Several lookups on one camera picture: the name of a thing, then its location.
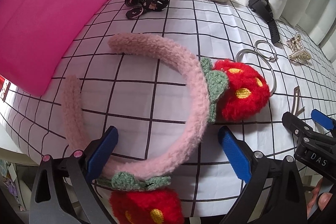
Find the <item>white grid tablecloth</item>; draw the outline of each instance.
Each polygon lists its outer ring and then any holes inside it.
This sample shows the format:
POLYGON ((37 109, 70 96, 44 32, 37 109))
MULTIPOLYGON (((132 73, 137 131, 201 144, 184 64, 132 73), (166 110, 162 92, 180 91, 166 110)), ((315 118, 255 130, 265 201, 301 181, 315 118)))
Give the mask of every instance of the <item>white grid tablecloth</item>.
MULTIPOLYGON (((107 46, 116 33, 155 33, 187 47, 197 56, 234 59, 243 49, 253 49, 256 40, 270 42, 268 26, 247 7, 231 1, 216 4, 204 0, 170 0, 162 12, 149 12, 127 20, 124 0, 109 0, 83 27, 61 59, 47 92, 36 98, 11 86, 6 101, 0 102, 0 121, 20 149, 40 162, 42 155, 69 156, 61 114, 63 79, 76 75, 82 80, 85 125, 92 139, 100 138, 109 125, 119 131, 113 157, 137 161, 161 155, 182 133, 189 115, 189 92, 181 75, 157 59, 115 55, 107 46)), ((271 63, 277 89, 260 113, 238 123, 217 122, 205 132, 191 158, 172 174, 171 187, 182 201, 185 216, 225 214, 240 194, 243 184, 233 172, 217 141, 219 128, 227 124, 252 150, 283 159, 293 155, 294 139, 282 126, 281 117, 290 111, 293 89, 300 86, 300 118, 316 131, 310 112, 316 108, 336 117, 334 69, 307 35, 302 40, 312 55, 309 62, 289 61, 286 41, 293 29, 278 21, 281 42, 275 44, 278 59, 271 63)), ((260 44, 265 55, 270 48, 260 44)), ((253 54, 242 62, 264 75, 270 87, 267 65, 253 54)), ((301 175, 306 171, 298 163, 301 175)), ((95 184, 103 197, 109 191, 95 184)))

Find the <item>pink plastic bin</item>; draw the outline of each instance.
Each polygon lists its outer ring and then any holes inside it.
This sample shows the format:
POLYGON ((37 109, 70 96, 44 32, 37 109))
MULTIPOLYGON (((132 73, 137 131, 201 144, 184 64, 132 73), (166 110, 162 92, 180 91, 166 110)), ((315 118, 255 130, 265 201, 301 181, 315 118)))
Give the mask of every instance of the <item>pink plastic bin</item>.
POLYGON ((84 24, 107 0, 0 0, 0 74, 42 95, 84 24))

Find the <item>screw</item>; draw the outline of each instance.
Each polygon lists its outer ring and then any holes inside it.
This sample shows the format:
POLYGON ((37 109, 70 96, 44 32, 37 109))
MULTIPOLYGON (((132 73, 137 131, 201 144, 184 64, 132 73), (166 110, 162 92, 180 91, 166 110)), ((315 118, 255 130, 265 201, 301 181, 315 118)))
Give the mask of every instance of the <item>screw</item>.
POLYGON ((79 157, 81 157, 82 155, 83 155, 83 151, 82 151, 82 150, 77 150, 77 151, 73 152, 73 156, 74 156, 75 158, 79 158, 79 157))
POLYGON ((292 156, 286 156, 286 161, 288 161, 288 162, 293 162, 294 161, 294 159, 293 159, 293 157, 292 156))
POLYGON ((262 158, 264 156, 264 154, 260 151, 255 151, 254 152, 254 156, 258 159, 262 158))
POLYGON ((50 160, 50 155, 45 155, 45 156, 43 156, 42 160, 43 160, 43 161, 48 161, 48 160, 50 160))

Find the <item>green knitted leaf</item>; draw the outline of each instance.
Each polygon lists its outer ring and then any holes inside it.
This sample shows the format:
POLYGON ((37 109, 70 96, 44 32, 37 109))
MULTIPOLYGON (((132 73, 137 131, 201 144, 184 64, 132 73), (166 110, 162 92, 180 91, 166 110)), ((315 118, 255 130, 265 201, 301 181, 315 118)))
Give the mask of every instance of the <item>green knitted leaf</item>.
POLYGON ((170 177, 153 177, 140 181, 127 172, 116 173, 110 180, 99 178, 98 183, 121 191, 152 191, 170 184, 170 177))
POLYGON ((225 72, 212 70, 212 62, 210 58, 202 57, 200 63, 209 91, 210 110, 208 121, 214 122, 216 118, 216 103, 221 95, 228 89, 229 79, 225 72))

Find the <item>black wristwatch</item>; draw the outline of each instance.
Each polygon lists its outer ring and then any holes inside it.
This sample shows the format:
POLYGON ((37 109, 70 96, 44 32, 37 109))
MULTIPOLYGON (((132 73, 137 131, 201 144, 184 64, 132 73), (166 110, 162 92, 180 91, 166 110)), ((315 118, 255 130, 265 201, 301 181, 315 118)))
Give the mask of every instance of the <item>black wristwatch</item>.
POLYGON ((249 0, 249 8, 261 16, 268 25, 272 43, 280 41, 277 25, 273 18, 272 9, 268 0, 249 0))

